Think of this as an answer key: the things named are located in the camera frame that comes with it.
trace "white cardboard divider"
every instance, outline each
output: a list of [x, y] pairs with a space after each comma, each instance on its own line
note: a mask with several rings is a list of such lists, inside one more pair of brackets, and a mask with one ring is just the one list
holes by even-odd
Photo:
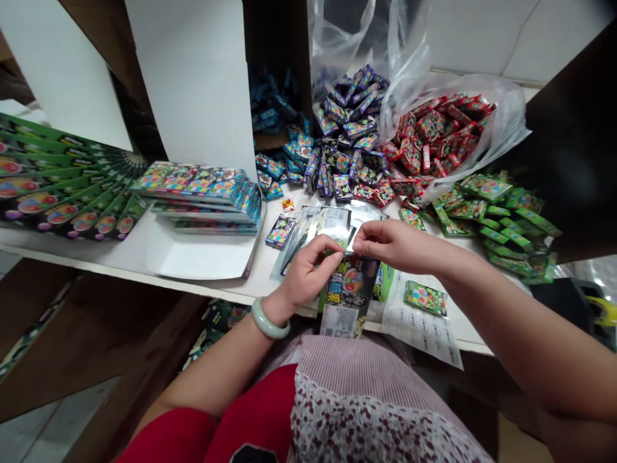
[[132, 150], [107, 65], [57, 0], [0, 0], [0, 29], [54, 129]]
[[139, 66], [170, 161], [256, 180], [242, 0], [126, 0]]

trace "red shirt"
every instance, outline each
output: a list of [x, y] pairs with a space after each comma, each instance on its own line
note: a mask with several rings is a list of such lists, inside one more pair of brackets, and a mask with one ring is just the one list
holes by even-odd
[[236, 399], [218, 424], [192, 408], [165, 413], [142, 429], [118, 463], [286, 461], [296, 366], [270, 373]]

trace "plastic bag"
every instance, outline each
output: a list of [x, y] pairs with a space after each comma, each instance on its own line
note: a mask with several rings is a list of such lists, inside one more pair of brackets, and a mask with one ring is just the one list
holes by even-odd
[[[495, 103], [497, 108], [491, 114], [487, 128], [482, 132], [473, 154], [451, 175], [433, 181], [422, 195], [423, 204], [447, 193], [454, 182], [503, 156], [531, 133], [525, 127], [525, 93], [517, 84], [501, 77], [480, 74], [454, 78], [437, 74], [429, 80], [427, 86], [431, 88], [422, 93], [413, 107], [418, 107], [438, 96], [465, 92], [470, 96], [482, 94], [491, 103]], [[486, 154], [476, 164], [484, 152]]]
[[390, 81], [379, 133], [381, 141], [392, 139], [428, 76], [429, 0], [307, 0], [307, 7], [314, 106], [345, 73], [369, 63]]

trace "woman's left hand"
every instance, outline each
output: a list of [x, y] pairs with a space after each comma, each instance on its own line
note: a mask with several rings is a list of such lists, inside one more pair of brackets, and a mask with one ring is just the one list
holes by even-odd
[[[321, 261], [328, 250], [334, 253]], [[315, 299], [340, 265], [344, 251], [343, 247], [328, 235], [318, 235], [299, 250], [281, 286], [262, 302], [268, 320], [283, 326], [302, 305]]]

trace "fan of boxes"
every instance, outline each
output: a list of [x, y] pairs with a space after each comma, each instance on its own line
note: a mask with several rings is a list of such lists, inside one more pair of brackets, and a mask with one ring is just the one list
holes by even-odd
[[0, 224], [69, 239], [123, 240], [147, 205], [139, 154], [0, 113]]
[[131, 191], [181, 233], [256, 235], [262, 195], [244, 170], [157, 161]]

